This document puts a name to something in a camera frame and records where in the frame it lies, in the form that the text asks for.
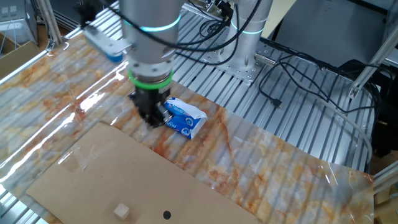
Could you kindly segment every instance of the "blue light ring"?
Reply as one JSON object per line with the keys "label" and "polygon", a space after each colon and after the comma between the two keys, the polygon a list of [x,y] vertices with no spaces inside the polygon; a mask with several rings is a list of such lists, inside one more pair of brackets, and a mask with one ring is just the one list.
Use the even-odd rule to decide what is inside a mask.
{"label": "blue light ring", "polygon": [[[238,29],[232,21],[231,21],[231,25],[232,25],[236,30]],[[264,30],[264,28],[262,28],[260,31],[257,31],[257,32],[243,31],[242,33],[244,33],[244,34],[258,34],[258,33],[261,33],[263,30]]]}
{"label": "blue light ring", "polygon": [[[145,32],[160,32],[160,31],[164,31],[167,30],[175,25],[178,24],[178,22],[180,22],[181,19],[181,15],[178,16],[178,18],[171,24],[166,25],[166,26],[162,26],[162,27],[140,27],[141,30],[145,31]],[[123,20],[125,24],[132,26],[128,21]]]}

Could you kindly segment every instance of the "black power cord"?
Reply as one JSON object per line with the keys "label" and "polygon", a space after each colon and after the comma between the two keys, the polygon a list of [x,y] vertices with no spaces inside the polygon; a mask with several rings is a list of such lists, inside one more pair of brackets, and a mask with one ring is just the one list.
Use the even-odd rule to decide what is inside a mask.
{"label": "black power cord", "polygon": [[[276,42],[273,42],[273,41],[271,41],[271,40],[267,40],[267,39],[264,39],[264,38],[261,38],[260,41],[261,41],[262,43],[264,43],[264,44],[267,44],[267,45],[269,45],[269,46],[275,48],[275,49],[282,50],[282,51],[284,51],[284,52],[286,52],[286,53],[289,54],[289,55],[286,56],[286,57],[282,57],[278,62],[282,62],[283,60],[285,60],[285,59],[287,59],[287,58],[290,58],[290,57],[293,57],[293,56],[297,56],[297,57],[300,57],[300,58],[302,58],[302,59],[304,59],[304,60],[308,60],[308,61],[311,61],[311,62],[315,63],[315,64],[316,64],[320,69],[322,69],[322,70],[328,69],[328,70],[330,70],[330,71],[332,71],[332,72],[337,73],[338,76],[336,76],[335,81],[333,82],[333,85],[334,85],[334,83],[336,83],[336,81],[337,81],[337,79],[338,79],[339,76],[343,76],[343,77],[349,78],[349,79],[351,79],[351,80],[355,80],[355,79],[357,78],[356,76],[353,75],[354,72],[345,72],[345,71],[341,70],[341,69],[338,68],[338,67],[334,67],[334,66],[330,65],[329,63],[323,62],[323,61],[321,61],[321,60],[317,60],[317,59],[315,59],[314,57],[312,57],[312,56],[309,55],[309,54],[306,54],[306,53],[303,53],[303,52],[298,52],[298,51],[293,50],[293,49],[291,49],[291,48],[289,48],[289,47],[286,47],[286,46],[284,46],[284,45],[278,44],[278,43],[276,43]],[[268,75],[275,69],[275,67],[277,67],[277,66],[279,66],[279,65],[280,65],[279,63],[275,64],[274,67],[271,68],[271,70],[262,78],[262,80],[260,81],[260,85],[259,85],[259,91],[260,91],[264,96],[266,96],[267,98],[269,98],[269,99],[273,102],[273,104],[275,104],[276,106],[279,106],[279,105],[281,104],[280,101],[277,100],[277,99],[273,99],[273,98],[270,97],[269,95],[265,94],[265,93],[263,92],[263,90],[261,90],[260,86],[263,85],[263,82],[264,82],[264,80],[265,80],[265,77],[268,76]],[[286,67],[285,67],[284,65],[290,66],[290,67],[294,68],[295,71],[297,71],[297,72],[299,72],[300,74],[302,74],[302,72],[298,71],[298,70],[297,70],[295,67],[293,67],[291,64],[289,64],[289,63],[287,63],[287,62],[284,62],[284,63],[282,63],[282,66],[283,66],[282,68],[283,68],[283,70],[285,70],[286,72],[287,72],[287,69],[286,69]],[[390,90],[391,90],[391,88],[392,88],[392,82],[393,82],[393,77],[392,77],[391,71],[390,71],[389,69],[387,69],[387,68],[380,67],[380,66],[377,66],[377,65],[362,64],[362,63],[359,63],[359,65],[363,65],[363,66],[365,66],[365,67],[375,67],[375,68],[377,68],[378,70],[384,70],[385,72],[387,72],[387,73],[389,74],[389,76],[390,76],[391,79],[390,79],[390,84],[389,84],[389,88],[388,88],[388,91],[387,91],[387,95],[388,95],[388,93],[390,92]],[[344,113],[350,113],[350,112],[354,112],[354,111],[357,111],[357,110],[365,110],[365,109],[372,109],[372,108],[373,108],[373,109],[376,110],[376,116],[375,116],[375,119],[376,119],[376,118],[377,118],[377,115],[379,114],[380,105],[381,105],[381,96],[380,96],[379,89],[378,89],[377,86],[376,86],[375,84],[373,84],[373,83],[366,83],[364,87],[365,87],[365,89],[367,89],[367,91],[369,91],[370,94],[372,95],[373,106],[361,107],[361,108],[356,108],[356,109],[348,110],[348,111],[346,111],[346,110],[341,110],[342,108],[338,108],[338,109],[341,110],[341,111],[344,112]],[[324,97],[322,97],[322,99],[324,99],[326,102],[329,102],[329,101],[330,101],[330,97],[329,97],[328,95],[326,95],[326,94],[324,94],[324,95],[325,95],[326,99],[325,99]]]}
{"label": "black power cord", "polygon": [[[237,19],[236,19],[236,25],[237,25],[237,27],[239,27],[239,19],[238,19],[238,18],[239,18],[239,9],[238,9],[238,5],[235,4],[234,7],[236,8],[236,18],[237,18]],[[183,57],[185,57],[185,58],[187,58],[187,59],[193,60],[194,62],[203,64],[203,65],[214,65],[214,66],[215,66],[215,65],[222,65],[222,64],[224,64],[224,63],[226,63],[226,62],[229,62],[229,61],[232,59],[232,57],[235,55],[236,50],[238,49],[238,40],[239,40],[239,37],[236,38],[234,50],[232,51],[231,55],[230,55],[227,59],[225,59],[224,61],[222,61],[222,62],[217,62],[217,63],[202,62],[201,60],[199,60],[199,59],[197,59],[197,58],[191,58],[191,57],[189,57],[188,55],[181,54],[180,52],[176,52],[176,54],[177,54],[177,55],[181,55],[181,56],[183,56]]]}
{"label": "black power cord", "polygon": [[217,46],[217,47],[213,47],[213,48],[206,48],[206,49],[193,49],[190,47],[182,47],[182,45],[192,45],[193,43],[171,43],[171,42],[167,42],[161,38],[158,38],[157,36],[151,34],[150,32],[146,32],[144,30],[142,30],[140,28],[139,25],[137,25],[136,23],[134,23],[133,21],[131,21],[130,19],[128,19],[126,16],[124,16],[123,14],[121,14],[120,12],[118,12],[117,10],[115,10],[112,6],[110,6],[107,2],[104,2],[107,6],[107,8],[112,11],[113,13],[115,13],[116,15],[118,15],[121,19],[124,19],[127,23],[129,23],[131,26],[133,26],[133,28],[135,28],[138,32],[140,32],[141,34],[147,36],[148,38],[163,44],[165,46],[168,46],[172,49],[180,49],[180,50],[187,50],[187,51],[192,51],[192,52],[212,52],[215,50],[219,50],[222,49],[223,47],[226,47],[227,45],[229,45],[230,43],[232,43],[234,40],[236,40],[238,38],[239,35],[242,34],[243,30],[249,25],[251,19],[254,17],[254,14],[256,13],[260,3],[262,0],[257,0],[256,5],[253,8],[253,11],[250,13],[248,19],[246,20],[246,22],[243,24],[242,28],[240,30],[238,30],[238,32],[229,40],[227,40],[225,43]]}

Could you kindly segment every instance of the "black dot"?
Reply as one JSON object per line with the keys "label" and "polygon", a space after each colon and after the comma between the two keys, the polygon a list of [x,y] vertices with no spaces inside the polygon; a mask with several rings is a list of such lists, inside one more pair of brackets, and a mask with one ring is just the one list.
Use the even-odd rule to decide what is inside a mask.
{"label": "black dot", "polygon": [[166,220],[169,220],[171,218],[172,214],[169,211],[165,211],[163,213],[163,218]]}

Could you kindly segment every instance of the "small wooden cube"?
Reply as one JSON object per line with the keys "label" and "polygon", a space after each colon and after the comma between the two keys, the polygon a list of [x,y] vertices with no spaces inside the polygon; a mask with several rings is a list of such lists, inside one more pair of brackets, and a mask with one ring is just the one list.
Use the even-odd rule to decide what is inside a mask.
{"label": "small wooden cube", "polygon": [[118,207],[113,211],[118,218],[124,221],[130,214],[130,208],[120,203]]}

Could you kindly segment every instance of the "plastic film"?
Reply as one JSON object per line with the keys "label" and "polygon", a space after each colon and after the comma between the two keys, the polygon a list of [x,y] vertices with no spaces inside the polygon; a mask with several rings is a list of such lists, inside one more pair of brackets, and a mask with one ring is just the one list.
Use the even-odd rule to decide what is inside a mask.
{"label": "plastic film", "polygon": [[80,35],[0,85],[0,184],[49,223],[57,220],[25,194],[54,162],[90,166],[116,142],[66,154],[96,123],[143,143],[262,222],[372,223],[373,177],[316,159],[177,83],[172,96],[205,112],[189,140],[148,129],[127,95],[128,62],[115,66]]}

